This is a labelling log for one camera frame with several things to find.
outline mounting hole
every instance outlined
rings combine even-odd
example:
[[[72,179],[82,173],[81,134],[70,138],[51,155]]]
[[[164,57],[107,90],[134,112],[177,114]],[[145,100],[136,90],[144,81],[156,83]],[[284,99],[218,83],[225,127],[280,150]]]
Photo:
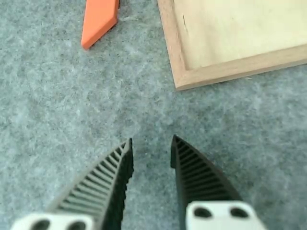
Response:
[[[49,228],[50,221],[47,219],[42,219],[38,222],[36,222],[31,230],[47,230]]]
[[[85,230],[85,227],[86,227],[86,225],[83,222],[78,221],[78,222],[72,223],[68,227],[68,230]]]
[[[234,207],[230,210],[230,213],[233,217],[239,217],[239,218],[247,218],[248,217],[248,213],[246,211],[244,211],[241,208],[238,207]]]
[[[209,218],[212,217],[211,212],[203,207],[198,207],[197,209],[194,210],[194,215],[197,217],[202,217],[202,218]]]

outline wooden frame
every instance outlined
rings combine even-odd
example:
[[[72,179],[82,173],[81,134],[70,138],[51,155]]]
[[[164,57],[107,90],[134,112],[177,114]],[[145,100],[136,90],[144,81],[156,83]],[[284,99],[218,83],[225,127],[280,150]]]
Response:
[[[196,69],[188,69],[175,13],[176,1],[178,0],[158,0],[158,4],[175,88],[177,90],[190,89],[307,63],[306,42],[306,44],[261,53],[251,57],[216,63]]]

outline gray felt surface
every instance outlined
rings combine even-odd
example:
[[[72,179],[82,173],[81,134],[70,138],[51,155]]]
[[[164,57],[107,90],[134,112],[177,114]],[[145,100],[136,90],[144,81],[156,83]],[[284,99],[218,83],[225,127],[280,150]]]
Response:
[[[270,230],[305,230],[307,65],[175,92],[156,0],[122,0],[90,51],[85,0],[0,1],[0,226],[44,210],[128,137],[123,230],[178,230],[174,133],[220,166]]]

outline orange block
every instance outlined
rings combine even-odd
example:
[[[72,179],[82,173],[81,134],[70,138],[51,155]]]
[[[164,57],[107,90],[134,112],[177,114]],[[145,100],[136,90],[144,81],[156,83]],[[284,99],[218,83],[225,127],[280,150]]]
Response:
[[[87,0],[81,45],[89,49],[117,23],[119,0]]]

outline wooden tray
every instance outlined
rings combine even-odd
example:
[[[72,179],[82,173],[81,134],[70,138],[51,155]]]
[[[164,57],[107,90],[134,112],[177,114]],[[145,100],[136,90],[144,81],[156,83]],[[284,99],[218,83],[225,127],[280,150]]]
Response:
[[[158,0],[175,87],[307,63],[307,0]]]

